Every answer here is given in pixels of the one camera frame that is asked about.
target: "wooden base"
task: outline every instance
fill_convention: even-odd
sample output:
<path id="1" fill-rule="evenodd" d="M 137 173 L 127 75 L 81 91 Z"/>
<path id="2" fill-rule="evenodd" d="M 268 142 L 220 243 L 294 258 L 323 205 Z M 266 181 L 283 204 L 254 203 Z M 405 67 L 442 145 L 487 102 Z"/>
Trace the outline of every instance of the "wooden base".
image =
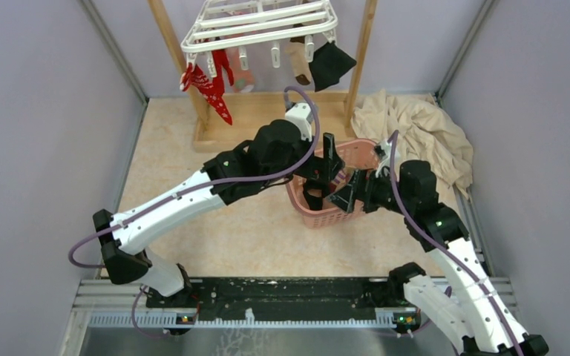
<path id="1" fill-rule="evenodd" d="M 356 138 L 345 114 L 347 92 L 326 91 L 309 93 L 309 96 L 320 108 L 322 132 L 334 134 L 337 143 Z M 294 92 L 289 92 L 289 97 L 293 102 L 303 101 Z M 224 101 L 232 115 L 232 126 L 209 108 L 206 123 L 199 119 L 195 127 L 193 147 L 196 152 L 230 150 L 245 139 L 254 139 L 261 126 L 283 118 L 285 113 L 282 92 L 226 94 Z"/>

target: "beige cloth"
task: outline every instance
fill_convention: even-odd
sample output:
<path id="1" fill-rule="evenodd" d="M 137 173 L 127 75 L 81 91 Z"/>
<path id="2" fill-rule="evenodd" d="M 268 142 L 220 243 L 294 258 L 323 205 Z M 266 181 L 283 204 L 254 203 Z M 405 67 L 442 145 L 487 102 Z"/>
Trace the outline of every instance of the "beige cloth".
<path id="1" fill-rule="evenodd" d="M 397 169 L 409 159 L 426 160 L 438 178 L 467 196 L 466 189 L 473 182 L 473 146 L 431 96 L 428 102 L 381 90 L 360 100 L 352 124 L 357 137 L 374 141 L 399 130 L 396 149 L 401 156 Z"/>
<path id="2" fill-rule="evenodd" d="M 287 42 L 285 53 L 289 54 L 289 61 L 292 63 L 294 76 L 305 76 L 310 83 L 312 79 L 311 70 L 309 70 L 309 63 L 307 63 L 304 56 L 304 43 Z"/>

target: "plastic basket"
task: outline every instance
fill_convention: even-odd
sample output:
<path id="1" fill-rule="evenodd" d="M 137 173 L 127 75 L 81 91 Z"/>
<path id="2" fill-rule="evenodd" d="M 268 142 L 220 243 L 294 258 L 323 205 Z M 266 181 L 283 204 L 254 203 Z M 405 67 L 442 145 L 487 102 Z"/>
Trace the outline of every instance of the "plastic basket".
<path id="1" fill-rule="evenodd" d="M 375 142 L 369 139 L 355 139 L 337 145 L 335 148 L 347 167 L 360 169 L 377 168 L 379 164 L 379 159 L 374 151 Z M 316 150 L 315 155 L 322 156 L 322 149 Z M 333 182 L 339 184 L 339 180 L 340 178 L 336 178 Z M 294 208 L 301 213 L 304 224 L 308 228 L 322 228 L 340 221 L 355 219 L 365 214 L 362 211 L 364 204 L 360 201 L 355 203 L 355 210 L 351 214 L 346 214 L 337 206 L 327 202 L 326 199 L 323 201 L 322 210 L 309 210 L 307 201 L 303 197 L 304 181 L 304 178 L 294 177 L 291 182 L 287 183 L 287 195 L 289 195 L 289 200 L 294 205 Z"/>

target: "cable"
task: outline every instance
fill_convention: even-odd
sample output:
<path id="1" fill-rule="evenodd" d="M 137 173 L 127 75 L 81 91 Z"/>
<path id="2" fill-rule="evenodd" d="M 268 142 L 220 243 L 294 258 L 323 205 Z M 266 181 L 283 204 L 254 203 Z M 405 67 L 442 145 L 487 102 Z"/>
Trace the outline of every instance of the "cable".
<path id="1" fill-rule="evenodd" d="M 163 329 L 162 335 L 153 335 L 149 334 L 148 332 L 145 332 L 137 324 L 137 305 L 139 303 L 139 299 L 141 299 L 141 296 L 143 296 L 144 294 L 145 294 L 145 289 L 143 288 L 143 286 L 140 286 L 139 293 L 137 294 L 137 297 L 134 298 L 134 302 L 132 303 L 132 310 L 130 312 L 130 321 L 132 322 L 132 326 L 139 332 L 139 334 L 145 337 L 149 337 L 150 339 L 155 339 L 155 340 L 166 339 L 167 337 L 171 336 L 169 330 Z M 197 300 L 197 305 L 195 307 L 195 314 L 193 314 L 193 322 L 185 324 L 194 324 L 195 321 L 197 320 L 197 316 L 200 314 L 200 301 L 197 299 L 195 295 L 192 295 L 191 297 Z"/>
<path id="2" fill-rule="evenodd" d="M 420 228 L 420 226 L 416 223 L 416 221 L 414 221 L 414 218 L 410 216 L 410 213 L 407 212 L 407 209 L 403 204 L 403 200 L 399 195 L 399 187 L 396 184 L 396 174 L 394 169 L 394 158 L 395 158 L 394 156 L 396 153 L 396 141 L 398 137 L 399 137 L 399 131 L 394 131 L 390 136 L 390 138 L 388 139 L 388 142 L 392 142 L 392 147 L 390 149 L 390 183 L 392 185 L 392 192 L 394 193 L 394 197 L 396 199 L 397 205 L 399 206 L 399 210 L 401 210 L 401 213 L 403 214 L 405 220 L 407 220 L 407 222 L 412 226 L 412 228 L 416 232 L 418 232 L 423 239 L 425 239 L 428 243 L 430 243 L 431 245 L 442 251 L 442 253 L 445 254 L 445 256 L 449 257 L 449 259 L 452 260 L 453 263 L 457 264 L 462 270 L 464 270 L 464 272 L 466 272 L 466 274 L 469 275 L 469 277 L 471 277 L 471 279 L 475 283 L 477 283 L 479 288 L 482 289 L 482 291 L 484 292 L 484 295 L 487 296 L 488 302 L 490 302 L 490 304 L 493 306 L 493 310 L 495 311 L 495 314 L 497 314 L 497 317 L 501 321 L 501 324 L 503 325 L 505 332 L 508 334 L 508 337 L 512 342 L 512 346 L 514 347 L 514 350 L 517 352 L 517 356 L 523 356 L 523 350 L 521 349 L 521 345 L 519 345 L 517 338 L 514 336 L 514 332 L 510 327 L 510 323 L 506 320 L 505 315 L 503 314 L 503 311 L 501 310 L 499 305 L 497 305 L 495 298 L 493 298 L 490 295 L 491 291 L 489 291 L 488 288 L 486 288 L 486 286 L 484 286 L 484 284 L 479 281 L 479 278 L 477 277 L 475 272 L 471 271 L 461 260 L 459 260 L 458 257 L 455 257 L 452 253 L 447 251 L 447 249 L 443 245 L 439 244 L 432 237 L 427 235 L 427 233 Z"/>
<path id="3" fill-rule="evenodd" d="M 143 329 L 141 329 L 139 327 L 139 325 L 137 324 L 137 304 L 139 303 L 139 299 L 141 299 L 141 296 L 145 294 L 145 289 L 141 286 L 139 287 L 139 294 L 137 294 L 137 297 L 134 298 L 134 303 L 132 303 L 132 311 L 130 313 L 130 321 L 132 322 L 132 326 L 134 327 L 135 330 L 137 330 L 139 332 L 139 334 L 145 336 L 145 337 L 149 337 L 150 339 L 155 339 L 155 340 L 160 340 L 160 339 L 166 339 L 167 337 L 169 337 L 169 331 L 167 330 L 163 330 L 163 334 L 162 335 L 153 335 L 153 334 L 149 334 L 147 332 L 144 332 Z"/>
<path id="4" fill-rule="evenodd" d="M 318 109 L 315 106 L 314 102 L 311 100 L 311 98 L 309 98 L 307 93 L 305 93 L 302 89 L 300 89 L 297 86 L 290 85 L 288 87 L 285 87 L 285 89 L 283 90 L 285 103 L 287 103 L 287 102 L 291 103 L 289 100 L 289 94 L 287 93 L 291 90 L 300 94 L 300 96 L 302 96 L 304 101 L 307 102 L 307 104 L 309 105 L 309 108 L 311 109 L 311 114 L 313 117 L 313 121 L 315 123 L 315 125 L 314 125 L 315 126 L 315 135 L 313 136 L 313 140 L 311 141 L 311 146 L 309 147 L 309 150 L 307 150 L 307 152 L 304 154 L 304 156 L 298 162 L 296 162 L 291 167 L 284 169 L 280 172 L 273 173 L 273 174 L 266 174 L 264 176 L 230 177 L 230 178 L 216 179 L 216 180 L 213 180 L 211 182 L 200 183 L 198 185 L 194 185 L 194 186 L 189 187 L 187 189 L 183 189 L 181 191 L 178 191 L 176 193 L 177 196 L 181 197 L 182 195 L 189 194 L 191 192 L 198 191 L 202 188 L 210 187 L 213 185 L 228 184 L 228 183 L 260 182 L 263 180 L 278 179 L 278 178 L 289 176 L 295 170 L 299 169 L 313 155 L 313 152 L 315 151 L 315 147 L 318 145 L 318 141 L 320 139 L 320 118 L 318 116 Z M 125 226 L 128 224 L 131 224 L 135 220 L 139 219 L 140 217 L 143 217 L 144 215 L 151 213 L 152 211 L 160 208 L 161 206 L 163 206 L 163 205 L 167 204 L 168 202 L 171 202 L 172 200 L 175 200 L 175 199 L 177 199 L 177 197 L 174 198 L 173 196 L 170 195 L 169 197 L 166 197 L 165 199 L 160 200 L 159 202 L 156 202 L 156 203 L 152 204 L 151 206 L 139 211 L 138 213 L 129 217 L 128 219 L 123 220 L 123 225 Z M 78 243 L 73 245 L 73 247 L 71 247 L 71 249 L 69 250 L 69 253 L 68 253 L 69 262 L 72 265 L 77 266 L 77 267 L 81 267 L 81 268 L 103 268 L 104 265 L 89 265 L 89 264 L 78 262 L 75 260 L 75 257 L 73 255 L 75 254 L 75 251 L 77 251 L 77 249 L 82 247 L 84 244 L 89 243 L 90 241 L 95 240 L 96 238 L 98 238 L 102 235 L 111 233 L 111 232 L 116 231 L 120 228 L 121 228 L 120 225 L 113 225 L 109 228 L 105 228 L 101 231 L 98 231 L 98 232 L 91 234 L 91 235 L 85 237 L 84 239 L 80 240 Z"/>

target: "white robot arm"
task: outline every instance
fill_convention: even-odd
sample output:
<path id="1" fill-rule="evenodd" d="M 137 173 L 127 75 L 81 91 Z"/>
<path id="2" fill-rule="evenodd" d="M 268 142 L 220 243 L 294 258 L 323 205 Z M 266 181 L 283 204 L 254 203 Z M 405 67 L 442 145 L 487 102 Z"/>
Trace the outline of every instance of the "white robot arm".
<path id="1" fill-rule="evenodd" d="M 312 121 L 309 104 L 290 104 L 285 118 L 263 126 L 255 140 L 242 142 L 234 150 L 218 154 L 205 163 L 203 169 L 171 190 L 122 213 L 113 215 L 98 211 L 94 215 L 97 231 L 111 225 L 119 226 L 99 238 L 111 281 L 115 284 L 142 283 L 162 297 L 182 297 L 181 301 L 184 300 L 189 293 L 182 293 L 188 282 L 186 272 L 182 266 L 158 257 L 148 246 L 187 220 L 269 188 L 273 181 L 231 183 L 215 188 L 210 182 L 260 176 L 288 168 L 309 150 Z M 324 134 L 324 146 L 330 155 L 308 159 L 295 173 L 307 179 L 330 181 L 344 163 L 335 151 L 332 135 Z"/>
<path id="2" fill-rule="evenodd" d="M 270 188 L 278 179 L 235 179 L 273 174 L 302 162 L 311 148 L 312 111 L 309 104 L 288 105 L 284 119 L 259 129 L 254 140 L 242 142 L 231 151 L 218 154 L 192 174 L 185 182 L 157 198 L 128 211 L 94 215 L 97 231 L 112 232 L 99 236 L 108 276 L 114 284 L 138 282 L 150 286 L 152 293 L 181 306 L 191 293 L 186 271 L 158 257 L 148 246 L 167 231 L 207 211 L 222 208 L 244 197 Z M 380 164 L 376 170 L 356 170 L 350 181 L 328 196 L 329 201 L 345 211 L 353 208 L 354 200 L 364 203 L 367 213 L 386 208 L 401 213 L 396 196 L 384 172 L 390 164 L 391 145 L 379 144 L 375 151 Z M 311 156 L 293 171 L 308 181 L 328 185 L 344 167 L 333 136 L 324 134 L 324 157 Z M 214 185 L 215 181 L 226 181 Z M 407 161 L 401 166 L 401 201 L 409 215 L 448 253 L 465 262 L 479 278 L 479 283 L 458 267 L 443 251 L 423 241 L 407 224 L 410 234 L 420 241 L 426 252 L 441 267 L 451 285 L 457 302 L 449 299 L 415 263 L 390 272 L 388 285 L 397 299 L 419 307 L 447 336 L 464 356 L 510 355 L 518 353 L 510 334 L 502 326 L 490 304 L 489 297 L 503 310 L 525 356 L 542 356 L 548 351 L 540 335 L 529 335 L 514 319 L 488 276 L 478 263 L 466 228 L 457 214 L 438 202 L 436 177 L 424 161 Z"/>

